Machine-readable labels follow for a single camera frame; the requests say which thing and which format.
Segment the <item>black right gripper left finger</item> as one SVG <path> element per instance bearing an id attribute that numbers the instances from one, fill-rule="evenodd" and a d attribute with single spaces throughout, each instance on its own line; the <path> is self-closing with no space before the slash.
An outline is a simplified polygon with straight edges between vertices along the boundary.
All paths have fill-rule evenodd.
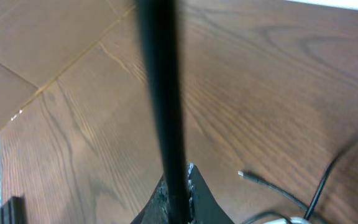
<path id="1" fill-rule="evenodd" d="M 167 185 L 162 176 L 149 201 L 131 224 L 168 224 L 170 206 Z"/>

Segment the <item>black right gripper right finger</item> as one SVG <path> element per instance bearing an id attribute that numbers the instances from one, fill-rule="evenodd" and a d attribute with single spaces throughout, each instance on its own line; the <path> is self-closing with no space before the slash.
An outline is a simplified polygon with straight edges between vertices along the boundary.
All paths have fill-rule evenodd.
<path id="1" fill-rule="evenodd" d="M 198 168 L 188 164 L 188 191 L 190 195 L 190 223 L 234 224 L 213 197 Z"/>

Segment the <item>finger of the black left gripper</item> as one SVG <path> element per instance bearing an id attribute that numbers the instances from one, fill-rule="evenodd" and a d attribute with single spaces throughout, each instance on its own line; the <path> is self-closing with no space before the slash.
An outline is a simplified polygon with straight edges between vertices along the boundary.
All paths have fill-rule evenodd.
<path id="1" fill-rule="evenodd" d="M 12 196 L 0 207 L 0 224 L 26 224 L 24 198 Z"/>

